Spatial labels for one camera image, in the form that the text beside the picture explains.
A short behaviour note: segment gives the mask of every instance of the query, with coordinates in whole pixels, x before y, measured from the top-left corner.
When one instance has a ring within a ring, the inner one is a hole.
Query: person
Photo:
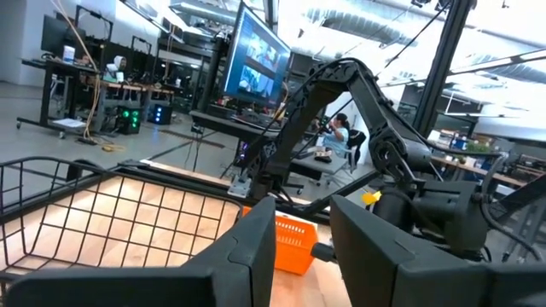
[[[345,158],[347,153],[347,141],[349,140],[349,120],[347,115],[338,113],[334,119],[328,123],[328,128],[332,131],[324,133],[324,141],[322,145],[325,148],[331,148],[334,153],[341,158]]]

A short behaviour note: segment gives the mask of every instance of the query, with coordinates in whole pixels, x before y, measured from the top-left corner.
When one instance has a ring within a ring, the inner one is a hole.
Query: orange plastic crate
[[[243,207],[242,215],[251,208]],[[313,263],[311,249],[318,242],[317,229],[313,224],[275,217],[276,257],[275,269],[303,275]]]

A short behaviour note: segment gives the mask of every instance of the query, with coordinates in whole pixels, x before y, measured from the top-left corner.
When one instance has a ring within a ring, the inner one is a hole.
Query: wooden table
[[[143,162],[229,185],[207,175]],[[74,267],[73,263],[177,267],[229,230],[238,211],[239,206],[224,200],[114,177],[77,192],[73,199],[67,197],[27,213],[24,227],[20,219],[5,224],[6,244],[0,246],[7,247],[8,256],[0,252],[0,269],[21,275],[35,269]],[[329,227],[317,229],[321,241],[330,238]],[[270,305],[351,306],[339,267],[319,260],[304,276],[276,270]]]
[[[461,164],[461,163],[455,162],[455,161],[449,161],[449,160],[446,160],[446,159],[440,158],[440,157],[433,157],[433,160],[437,161],[439,163],[445,164],[445,165],[455,166],[459,170],[471,171],[472,173],[480,174],[480,175],[483,175],[483,176],[487,175],[486,170],[483,170],[483,169],[480,169],[480,168],[477,168],[477,167],[464,165],[464,164]],[[516,187],[519,187],[519,188],[523,187],[523,186],[525,186],[527,184],[526,182],[521,182],[519,180],[513,179],[511,177],[507,177],[507,176],[504,176],[504,175],[501,175],[501,174],[494,174],[493,178],[498,180],[499,182],[512,184],[512,185],[514,185]]]

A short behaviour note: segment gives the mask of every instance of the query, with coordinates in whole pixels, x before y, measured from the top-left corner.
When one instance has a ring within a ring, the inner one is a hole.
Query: metal wire grid
[[[17,165],[23,170],[25,161]],[[98,181],[63,182],[57,161],[48,195],[62,186],[72,191],[1,224],[0,290],[19,275],[38,269],[72,267],[180,266],[233,224],[240,205],[127,175],[92,169]],[[0,190],[6,167],[0,165]],[[23,171],[18,193],[22,200]],[[4,208],[0,194],[0,215]]]

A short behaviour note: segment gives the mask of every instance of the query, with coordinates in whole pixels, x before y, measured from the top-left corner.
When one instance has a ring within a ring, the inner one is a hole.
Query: concrete floor
[[[117,165],[120,161],[128,159],[153,159],[156,162],[192,169],[196,146],[190,146],[191,142],[175,136],[159,132],[157,126],[146,123],[138,135],[118,136],[113,141],[125,147],[125,151],[107,153],[99,146],[89,146],[76,143],[74,136],[67,136],[61,140],[58,134],[43,128],[23,124],[19,130],[16,129],[16,117],[26,117],[29,119],[38,119],[40,108],[40,97],[42,91],[39,88],[21,87],[12,84],[0,83],[0,163],[12,159],[19,159],[31,156],[53,157],[56,159],[75,160],[87,159],[98,165],[108,168]],[[181,122],[168,127],[170,130],[191,135],[189,129],[191,119],[182,117]],[[200,146],[199,158],[195,170],[210,176],[218,177],[224,167],[234,158],[236,139],[232,136],[226,136],[219,132],[207,136],[206,139],[212,142],[219,142],[225,146],[223,149],[211,147],[206,144]],[[53,175],[55,173],[56,163],[41,161],[30,161],[24,164],[25,168],[42,171]],[[360,165],[353,174],[359,177],[368,172],[370,166]],[[65,176],[66,170],[60,170],[61,176]],[[3,201],[17,200],[19,198],[18,187],[20,185],[20,172],[13,169],[4,168],[2,188]],[[302,195],[296,195],[295,190],[289,189],[288,192],[294,196],[314,200],[317,197],[323,197],[334,192],[338,187],[331,185],[326,187],[322,185],[317,187],[315,184],[301,178],[300,182],[305,183],[305,189]],[[22,185],[25,194],[35,193],[50,187],[51,180],[29,173],[23,173]],[[348,198],[361,205],[361,195],[363,191],[357,191]],[[488,246],[490,247],[494,259],[498,260],[504,251],[508,240],[498,233],[491,231],[488,236]]]

